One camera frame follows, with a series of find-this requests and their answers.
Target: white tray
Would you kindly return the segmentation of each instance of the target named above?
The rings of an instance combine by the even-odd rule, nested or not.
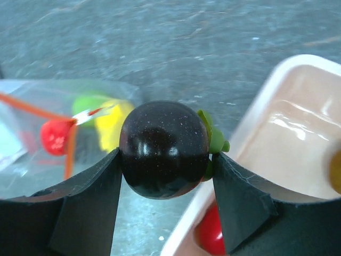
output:
[[[230,139],[228,156],[273,186],[283,201],[341,197],[328,180],[328,163],[341,148],[341,65],[314,55],[278,64]],[[214,201],[213,182],[200,185],[161,256],[208,256],[193,230]]]

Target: green object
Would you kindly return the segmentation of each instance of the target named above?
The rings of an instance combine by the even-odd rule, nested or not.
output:
[[[84,110],[95,110],[108,101],[109,97],[101,92],[89,91],[86,94],[79,96],[72,105],[72,114],[76,115]],[[94,127],[94,119],[83,123],[82,126]]]
[[[229,152],[230,151],[230,143],[225,140],[223,133],[217,127],[213,125],[213,120],[211,115],[205,110],[199,109],[197,111],[199,117],[205,124],[208,133],[209,140],[209,153],[217,154],[219,152]],[[211,160],[208,162],[206,173],[202,179],[202,181],[210,180],[213,176],[213,164]]]

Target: dark gray table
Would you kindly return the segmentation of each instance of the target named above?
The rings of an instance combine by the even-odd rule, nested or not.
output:
[[[228,137],[281,60],[341,62],[340,24],[338,0],[1,0],[0,63],[7,78],[126,81],[207,109]],[[192,196],[123,183],[112,255],[159,255]]]

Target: red ball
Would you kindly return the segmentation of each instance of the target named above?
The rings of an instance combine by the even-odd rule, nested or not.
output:
[[[73,121],[50,120],[40,129],[40,140],[44,149],[53,156],[63,156]]]
[[[196,232],[199,245],[205,251],[214,256],[226,255],[218,206],[216,204],[208,209]]]

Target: transparent bag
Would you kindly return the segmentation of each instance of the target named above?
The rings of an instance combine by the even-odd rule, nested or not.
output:
[[[118,147],[138,87],[94,80],[0,80],[0,197],[30,196]]]

